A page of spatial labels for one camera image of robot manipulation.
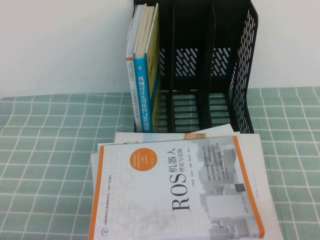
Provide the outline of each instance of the publisher logo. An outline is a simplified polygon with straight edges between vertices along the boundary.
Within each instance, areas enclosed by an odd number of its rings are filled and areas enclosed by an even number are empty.
[[[157,154],[150,148],[139,148],[130,156],[130,164],[137,171],[149,171],[158,161]]]
[[[109,233],[109,229],[105,226],[101,229],[101,236],[106,237]]]

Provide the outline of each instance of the orange stripe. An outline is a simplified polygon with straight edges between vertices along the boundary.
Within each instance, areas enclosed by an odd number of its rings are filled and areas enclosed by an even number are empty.
[[[104,146],[101,146],[88,240],[94,240],[94,237],[95,237],[95,227],[96,227],[96,219],[97,219],[97,211],[98,211],[99,194],[100,194],[102,166],[104,162],[104,150],[105,150]]]
[[[242,154],[241,154],[238,138],[236,136],[233,136],[233,141],[234,141],[236,153],[237,153],[238,158],[239,158],[239,163],[240,163],[240,167],[241,167],[241,171],[242,171],[242,175],[243,175],[243,179],[244,179],[245,188],[246,188],[246,191],[247,191],[247,193],[249,195],[249,199],[250,199],[250,203],[251,203],[251,206],[252,206],[252,209],[253,209],[255,220],[256,220],[256,223],[257,223],[258,228],[259,228],[259,238],[262,239],[265,236],[265,228],[264,228],[264,225],[262,223],[262,220],[261,220],[261,217],[260,217],[260,214],[259,214],[259,211],[258,211],[258,207],[257,207],[256,201],[255,201],[255,198],[254,198],[254,194],[253,194],[251,186],[250,186],[250,182],[249,182],[248,174],[247,174],[247,171],[246,171],[244,158],[242,157]]]

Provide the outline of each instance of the white wall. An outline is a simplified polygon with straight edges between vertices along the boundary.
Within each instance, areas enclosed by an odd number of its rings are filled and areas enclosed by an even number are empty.
[[[320,1],[252,0],[249,87],[319,86]],[[129,91],[133,0],[0,0],[0,98]]]
[[[0,97],[129,91],[133,0],[0,0]]]
[[[259,24],[249,87],[320,86],[320,1],[252,3]]]

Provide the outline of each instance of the book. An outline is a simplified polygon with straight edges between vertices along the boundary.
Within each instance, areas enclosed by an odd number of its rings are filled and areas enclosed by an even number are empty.
[[[210,134],[211,137],[218,137],[219,134],[233,134],[234,130],[230,124],[215,126],[208,129],[196,131],[195,133]],[[116,132],[114,143],[98,143],[98,152],[92,153],[90,156],[93,191],[96,188],[96,180],[99,164],[99,150],[101,146],[113,144],[135,144],[135,143],[149,143],[161,141],[174,141],[184,138],[184,133],[135,133],[135,132]]]
[[[133,53],[142,131],[153,133],[159,120],[160,91],[159,8],[146,6]]]
[[[135,73],[135,65],[134,65],[134,50],[136,46],[140,20],[142,18],[145,7],[146,7],[146,4],[137,5],[135,7],[134,15],[131,20],[128,35],[127,35],[127,44],[126,44],[126,67],[127,67],[128,76],[129,76],[134,121],[135,121],[136,130],[138,132],[142,132],[142,124],[141,124],[141,117],[140,117],[137,81],[136,81],[136,73]]]
[[[89,239],[282,239],[259,135],[194,137],[101,147]]]

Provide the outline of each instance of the tablecloth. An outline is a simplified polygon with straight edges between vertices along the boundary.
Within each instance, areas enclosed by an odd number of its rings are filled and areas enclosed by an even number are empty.
[[[320,87],[248,90],[284,239],[320,239]],[[88,239],[90,154],[132,132],[131,95],[55,94],[0,102],[0,239]]]

